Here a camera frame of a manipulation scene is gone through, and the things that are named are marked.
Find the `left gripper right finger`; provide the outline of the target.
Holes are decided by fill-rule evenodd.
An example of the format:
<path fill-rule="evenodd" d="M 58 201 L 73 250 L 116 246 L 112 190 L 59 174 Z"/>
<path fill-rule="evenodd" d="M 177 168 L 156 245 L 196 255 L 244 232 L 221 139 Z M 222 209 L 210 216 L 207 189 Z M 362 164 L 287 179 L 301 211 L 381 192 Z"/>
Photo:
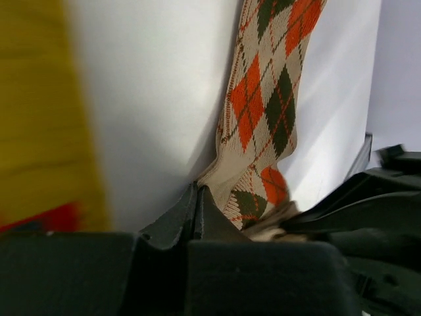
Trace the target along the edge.
<path fill-rule="evenodd" d="M 322 242 L 252 242 L 197 198 L 189 243 L 190 315 L 360 315 L 348 266 Z"/>

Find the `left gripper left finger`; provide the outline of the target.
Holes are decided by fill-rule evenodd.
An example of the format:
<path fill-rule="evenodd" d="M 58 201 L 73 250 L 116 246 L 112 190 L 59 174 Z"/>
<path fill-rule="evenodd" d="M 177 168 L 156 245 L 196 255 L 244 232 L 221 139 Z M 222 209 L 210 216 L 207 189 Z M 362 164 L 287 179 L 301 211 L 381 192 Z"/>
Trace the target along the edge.
<path fill-rule="evenodd" d="M 198 189 L 139 232 L 1 235 L 2 315 L 181 315 Z"/>

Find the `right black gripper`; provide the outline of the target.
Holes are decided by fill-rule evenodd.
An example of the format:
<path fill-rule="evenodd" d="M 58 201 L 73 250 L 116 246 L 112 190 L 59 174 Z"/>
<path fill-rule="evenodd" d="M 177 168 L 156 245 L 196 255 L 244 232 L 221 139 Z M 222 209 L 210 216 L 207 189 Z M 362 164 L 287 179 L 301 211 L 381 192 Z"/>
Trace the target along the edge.
<path fill-rule="evenodd" d="M 350 177 L 282 228 L 330 233 L 350 263 L 365 312 L 419 315 L 420 153 L 399 144 L 377 154 L 379 167 Z"/>

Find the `yellow sock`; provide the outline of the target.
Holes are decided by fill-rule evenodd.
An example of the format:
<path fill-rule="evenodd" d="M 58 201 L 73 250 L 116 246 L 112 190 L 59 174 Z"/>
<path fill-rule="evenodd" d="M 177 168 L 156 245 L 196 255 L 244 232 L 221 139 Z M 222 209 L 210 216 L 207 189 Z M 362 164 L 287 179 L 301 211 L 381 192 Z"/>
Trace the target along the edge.
<path fill-rule="evenodd" d="M 107 231 L 62 1 L 1 2 L 1 230 Z"/>

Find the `orange argyle sock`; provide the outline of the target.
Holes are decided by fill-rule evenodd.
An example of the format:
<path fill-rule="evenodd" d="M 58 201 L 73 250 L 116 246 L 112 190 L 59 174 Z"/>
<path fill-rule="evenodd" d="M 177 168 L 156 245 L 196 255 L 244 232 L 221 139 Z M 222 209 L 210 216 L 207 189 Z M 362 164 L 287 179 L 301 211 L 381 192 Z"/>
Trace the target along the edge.
<path fill-rule="evenodd" d="M 278 163 L 297 145 L 303 62 L 324 1 L 245 1 L 216 129 L 216 158 L 199 177 L 221 213 L 255 242 L 288 239 L 298 214 Z"/>

